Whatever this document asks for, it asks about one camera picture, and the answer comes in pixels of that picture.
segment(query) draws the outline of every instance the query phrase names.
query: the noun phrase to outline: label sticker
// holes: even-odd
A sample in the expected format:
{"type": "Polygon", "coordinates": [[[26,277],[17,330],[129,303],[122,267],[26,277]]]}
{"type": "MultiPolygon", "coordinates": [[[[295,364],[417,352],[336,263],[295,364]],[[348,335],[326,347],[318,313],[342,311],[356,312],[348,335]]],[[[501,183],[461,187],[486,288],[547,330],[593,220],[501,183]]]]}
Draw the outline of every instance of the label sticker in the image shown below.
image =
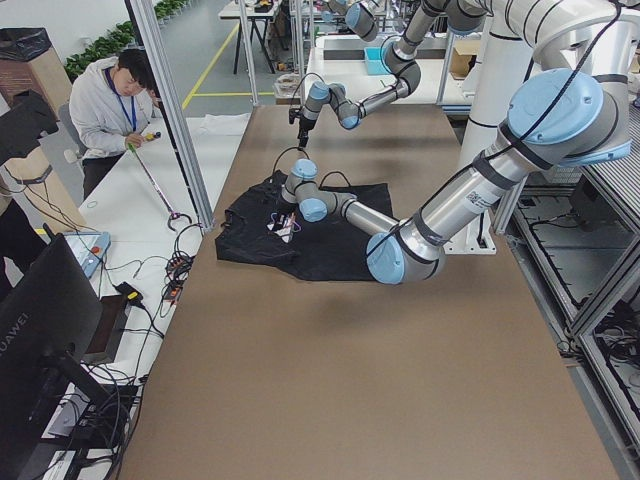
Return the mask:
{"type": "Polygon", "coordinates": [[[467,210],[479,215],[496,203],[499,198],[499,196],[487,190],[486,187],[478,185],[465,195],[462,203],[467,210]]]}

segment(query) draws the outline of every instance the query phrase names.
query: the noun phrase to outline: monitor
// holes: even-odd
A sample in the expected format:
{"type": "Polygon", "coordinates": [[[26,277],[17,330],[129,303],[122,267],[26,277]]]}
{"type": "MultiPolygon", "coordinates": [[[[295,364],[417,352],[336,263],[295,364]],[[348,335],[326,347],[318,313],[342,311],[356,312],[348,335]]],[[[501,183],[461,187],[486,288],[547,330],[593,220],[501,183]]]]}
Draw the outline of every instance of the monitor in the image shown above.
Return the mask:
{"type": "Polygon", "coordinates": [[[92,401],[108,399],[80,365],[101,312],[62,235],[0,304],[1,479],[19,477],[70,382],[92,401]]]}

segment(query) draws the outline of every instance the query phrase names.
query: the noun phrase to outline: brown tabletop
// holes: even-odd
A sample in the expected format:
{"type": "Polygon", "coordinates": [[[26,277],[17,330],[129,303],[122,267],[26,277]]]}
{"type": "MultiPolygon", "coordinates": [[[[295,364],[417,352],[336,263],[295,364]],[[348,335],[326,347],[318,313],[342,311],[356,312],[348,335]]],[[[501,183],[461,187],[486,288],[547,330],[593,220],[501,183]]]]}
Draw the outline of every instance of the brown tabletop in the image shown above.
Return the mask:
{"type": "MultiPolygon", "coordinates": [[[[286,107],[254,111],[218,220],[296,134],[286,107]]],[[[352,132],[326,110],[310,137],[320,175],[389,182],[398,217],[459,151],[434,106],[390,106],[352,132]]],[[[387,286],[217,261],[219,231],[151,373],[122,479],[617,478],[502,239],[495,256],[449,257],[433,280],[387,286]]]]}

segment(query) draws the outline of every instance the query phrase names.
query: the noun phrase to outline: yellow floor line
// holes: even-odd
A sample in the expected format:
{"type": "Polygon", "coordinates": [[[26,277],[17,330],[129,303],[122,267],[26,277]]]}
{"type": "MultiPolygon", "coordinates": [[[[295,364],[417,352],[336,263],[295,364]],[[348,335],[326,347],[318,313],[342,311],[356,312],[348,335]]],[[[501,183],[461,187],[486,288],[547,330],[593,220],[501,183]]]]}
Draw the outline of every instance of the yellow floor line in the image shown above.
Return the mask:
{"type": "Polygon", "coordinates": [[[211,59],[211,62],[209,62],[209,65],[207,65],[207,68],[205,68],[204,72],[202,72],[202,75],[200,75],[200,78],[198,78],[198,81],[196,82],[196,84],[193,86],[193,88],[187,95],[187,98],[185,98],[184,102],[182,102],[183,110],[189,106],[191,99],[196,95],[196,92],[200,88],[200,85],[202,85],[202,82],[204,82],[204,79],[207,78],[207,75],[209,75],[209,72],[211,71],[213,66],[218,62],[218,59],[220,58],[220,55],[222,55],[222,52],[224,52],[224,49],[227,48],[227,45],[229,45],[229,42],[231,42],[233,37],[238,33],[239,28],[240,28],[240,24],[236,25],[234,29],[231,30],[231,32],[229,33],[225,41],[222,43],[222,46],[220,47],[220,49],[218,49],[213,59],[211,59]]]}
{"type": "MultiPolygon", "coordinates": [[[[248,97],[251,92],[219,92],[219,93],[194,93],[193,97],[248,97]]],[[[258,95],[274,95],[273,92],[258,92],[258,95]]]]}

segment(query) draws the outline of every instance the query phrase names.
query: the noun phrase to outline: man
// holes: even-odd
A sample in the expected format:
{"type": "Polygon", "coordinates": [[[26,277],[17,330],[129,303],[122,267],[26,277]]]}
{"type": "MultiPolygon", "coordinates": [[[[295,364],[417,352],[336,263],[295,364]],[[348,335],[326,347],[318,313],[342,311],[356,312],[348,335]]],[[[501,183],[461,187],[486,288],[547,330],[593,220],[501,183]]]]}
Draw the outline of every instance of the man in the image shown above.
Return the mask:
{"type": "Polygon", "coordinates": [[[4,258],[13,260],[25,273],[46,246],[0,177],[0,301],[13,289],[5,271],[4,258]]]}
{"type": "Polygon", "coordinates": [[[93,62],[73,83],[69,113],[88,148],[82,160],[85,198],[128,144],[137,148],[145,141],[140,132],[153,114],[152,87],[149,60],[138,49],[93,62]]]}

